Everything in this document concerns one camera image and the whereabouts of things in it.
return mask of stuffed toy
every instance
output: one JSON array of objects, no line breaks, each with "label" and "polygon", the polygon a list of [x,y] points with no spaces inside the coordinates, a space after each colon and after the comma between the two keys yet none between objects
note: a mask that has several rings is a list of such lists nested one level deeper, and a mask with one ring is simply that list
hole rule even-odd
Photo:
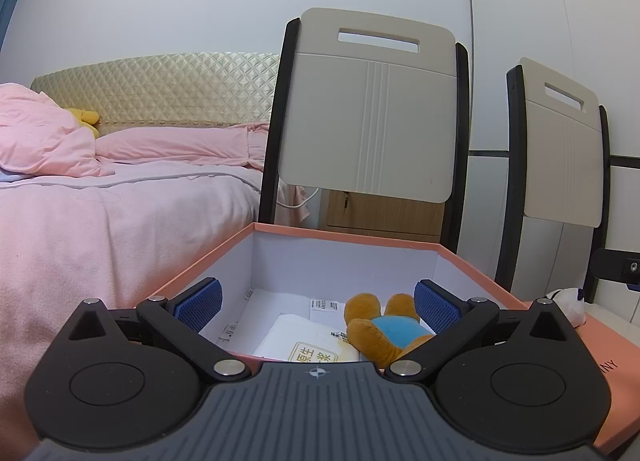
[{"label": "stuffed toy", "polygon": [[546,297],[558,304],[558,307],[573,327],[581,326],[587,322],[587,317],[584,313],[584,290],[581,287],[556,289],[551,293],[547,293]]},{"label": "stuffed toy", "polygon": [[420,325],[414,298],[406,293],[393,295],[386,303],[383,316],[378,297],[360,293],[345,305],[344,321],[347,340],[379,369],[433,336]]},{"label": "stuffed toy", "polygon": [[97,112],[93,110],[81,110],[80,108],[68,108],[67,110],[74,115],[82,126],[90,128],[91,132],[94,133],[94,137],[100,136],[98,129],[94,127],[94,125],[100,121],[100,116]]}]

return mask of box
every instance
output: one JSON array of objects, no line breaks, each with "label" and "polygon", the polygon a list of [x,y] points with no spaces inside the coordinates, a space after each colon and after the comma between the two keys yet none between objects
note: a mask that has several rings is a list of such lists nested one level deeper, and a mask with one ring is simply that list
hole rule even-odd
[{"label": "box", "polygon": [[[487,297],[501,308],[528,304],[441,245],[362,235],[319,232],[254,222],[215,248],[155,295],[174,297],[205,277],[222,284],[222,309],[200,332],[253,369],[252,356],[280,314],[309,318],[313,300],[338,311],[322,323],[344,329],[344,303],[356,293],[375,293],[382,305],[394,293],[413,295],[431,279],[468,300]],[[578,334],[609,381],[612,406],[596,447],[609,453],[640,429],[640,348],[588,316]]]}]

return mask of wooden nightstand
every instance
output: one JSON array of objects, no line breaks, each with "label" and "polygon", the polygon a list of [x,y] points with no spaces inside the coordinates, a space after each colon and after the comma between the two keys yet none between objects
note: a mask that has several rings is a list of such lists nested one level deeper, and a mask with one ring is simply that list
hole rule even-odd
[{"label": "wooden nightstand", "polygon": [[444,203],[331,190],[321,229],[437,243],[443,214]]}]

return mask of bed sheet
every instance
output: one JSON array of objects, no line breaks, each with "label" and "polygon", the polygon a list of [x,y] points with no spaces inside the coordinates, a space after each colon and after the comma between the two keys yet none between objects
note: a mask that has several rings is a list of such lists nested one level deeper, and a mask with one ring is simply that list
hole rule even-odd
[{"label": "bed sheet", "polygon": [[[79,301],[133,307],[257,218],[262,173],[224,165],[114,164],[115,175],[0,186],[0,459],[36,443],[22,391]],[[280,184],[278,200],[295,204]],[[295,210],[278,207],[276,222]]]}]

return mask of plush toy's blue shirt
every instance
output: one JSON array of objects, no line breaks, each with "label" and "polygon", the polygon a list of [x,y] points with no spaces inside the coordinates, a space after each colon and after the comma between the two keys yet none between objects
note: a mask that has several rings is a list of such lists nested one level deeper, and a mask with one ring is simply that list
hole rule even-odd
[{"label": "plush toy's blue shirt", "polygon": [[409,316],[384,315],[372,318],[393,345],[404,349],[417,337],[430,334],[418,320]]}]

